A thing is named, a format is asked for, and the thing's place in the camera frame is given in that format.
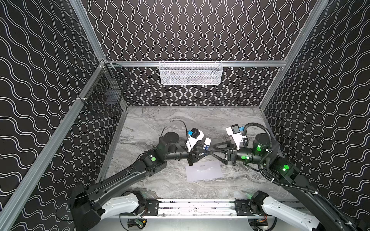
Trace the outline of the blue white glue stick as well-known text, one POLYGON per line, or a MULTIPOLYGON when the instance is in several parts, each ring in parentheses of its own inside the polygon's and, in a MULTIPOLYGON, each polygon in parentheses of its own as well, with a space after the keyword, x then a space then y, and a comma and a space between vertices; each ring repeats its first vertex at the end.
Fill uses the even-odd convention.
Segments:
POLYGON ((212 140, 210 138, 206 138, 204 140, 203 148, 204 148, 205 151, 208 151, 209 150, 210 145, 211 145, 211 142, 212 142, 212 140))

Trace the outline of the lavender envelope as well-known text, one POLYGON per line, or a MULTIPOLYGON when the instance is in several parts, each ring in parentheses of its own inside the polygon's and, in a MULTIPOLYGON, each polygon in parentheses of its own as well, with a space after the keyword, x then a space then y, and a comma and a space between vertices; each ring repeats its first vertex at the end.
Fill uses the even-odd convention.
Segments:
POLYGON ((206 161, 186 166, 188 182, 208 181, 222 178, 222 170, 219 161, 206 161))

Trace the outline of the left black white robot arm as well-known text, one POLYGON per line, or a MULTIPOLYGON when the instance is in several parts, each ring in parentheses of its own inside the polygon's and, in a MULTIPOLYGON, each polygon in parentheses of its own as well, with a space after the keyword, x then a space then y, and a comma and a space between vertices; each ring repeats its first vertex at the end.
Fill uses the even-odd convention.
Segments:
POLYGON ((130 166, 119 173, 91 186, 77 185, 72 190, 69 202, 72 221, 77 231, 88 231, 102 219, 117 213, 139 215, 144 211, 146 200, 140 192, 134 191, 127 197, 123 193, 133 184, 162 171, 168 160, 186 159, 193 165, 209 155, 211 139, 205 138, 202 131, 193 128, 187 133, 184 144, 179 135, 168 132, 159 137, 159 143, 142 153, 130 166), (128 198, 133 206, 128 209, 128 198))

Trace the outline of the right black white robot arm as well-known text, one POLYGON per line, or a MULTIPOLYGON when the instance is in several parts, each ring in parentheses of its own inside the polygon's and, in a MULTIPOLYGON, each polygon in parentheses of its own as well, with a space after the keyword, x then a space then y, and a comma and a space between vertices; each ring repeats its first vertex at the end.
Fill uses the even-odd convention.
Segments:
POLYGON ((249 210, 255 215, 272 215, 304 231, 368 231, 370 222, 351 219, 337 206, 320 194, 287 159, 278 156, 277 143, 268 133, 255 137, 252 147, 248 139, 232 134, 233 141, 208 146, 209 153, 227 165, 241 161, 245 165, 256 164, 258 172, 272 184, 282 187, 293 195, 310 212, 305 214, 284 205, 268 193, 256 192, 249 200, 249 210))

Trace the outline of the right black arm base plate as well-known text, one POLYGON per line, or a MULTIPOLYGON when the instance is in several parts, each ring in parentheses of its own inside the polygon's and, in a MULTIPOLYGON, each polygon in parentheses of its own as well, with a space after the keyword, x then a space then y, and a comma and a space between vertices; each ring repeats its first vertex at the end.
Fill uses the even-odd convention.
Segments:
POLYGON ((235 211, 237 216, 267 216, 268 213, 264 212, 262 202, 255 202, 250 199, 237 199, 234 202, 235 211))

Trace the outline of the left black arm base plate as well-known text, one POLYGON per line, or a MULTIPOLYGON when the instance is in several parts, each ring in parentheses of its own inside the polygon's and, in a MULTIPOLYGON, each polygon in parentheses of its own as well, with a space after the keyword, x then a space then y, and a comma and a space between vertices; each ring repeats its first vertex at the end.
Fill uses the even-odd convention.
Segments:
POLYGON ((138 208, 135 210, 135 214, 138 216, 157 216, 159 210, 159 200, 147 199, 145 202, 139 202, 138 208))

